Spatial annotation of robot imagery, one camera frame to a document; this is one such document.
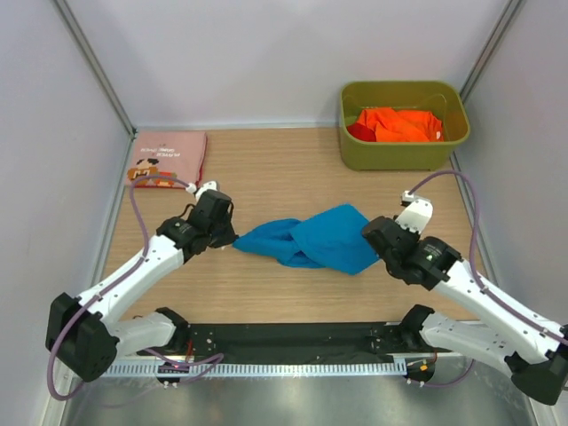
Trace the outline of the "blue t shirt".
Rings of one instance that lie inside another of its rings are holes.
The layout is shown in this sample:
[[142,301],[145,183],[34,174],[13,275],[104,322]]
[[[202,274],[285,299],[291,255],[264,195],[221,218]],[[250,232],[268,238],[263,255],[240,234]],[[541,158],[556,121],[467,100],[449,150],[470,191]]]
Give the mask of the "blue t shirt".
[[287,267],[356,275],[380,260],[362,236],[367,223],[358,209],[342,204],[305,220],[286,218],[259,225],[239,236],[233,247],[272,257]]

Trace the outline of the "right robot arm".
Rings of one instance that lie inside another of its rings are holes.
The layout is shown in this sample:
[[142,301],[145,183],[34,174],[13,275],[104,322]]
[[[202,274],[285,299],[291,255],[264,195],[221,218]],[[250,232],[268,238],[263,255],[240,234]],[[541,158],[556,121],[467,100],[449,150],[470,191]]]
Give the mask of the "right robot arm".
[[565,326],[502,292],[436,237],[421,238],[388,217],[369,222],[362,236],[391,277],[451,298],[483,323],[464,324],[417,304],[400,323],[405,338],[459,352],[501,372],[527,397],[556,404],[567,383]]

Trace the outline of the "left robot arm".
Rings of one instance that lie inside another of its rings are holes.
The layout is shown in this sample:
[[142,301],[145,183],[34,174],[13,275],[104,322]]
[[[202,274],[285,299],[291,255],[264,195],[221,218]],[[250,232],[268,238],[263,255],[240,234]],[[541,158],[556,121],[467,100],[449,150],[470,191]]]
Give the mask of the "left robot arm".
[[84,382],[101,377],[114,360],[155,350],[173,354],[189,344],[189,324],[162,307],[146,316],[123,314],[154,284],[206,249],[233,244],[233,201],[205,189],[182,216],[166,219],[144,247],[98,285],[79,296],[62,293],[50,306],[46,349]]

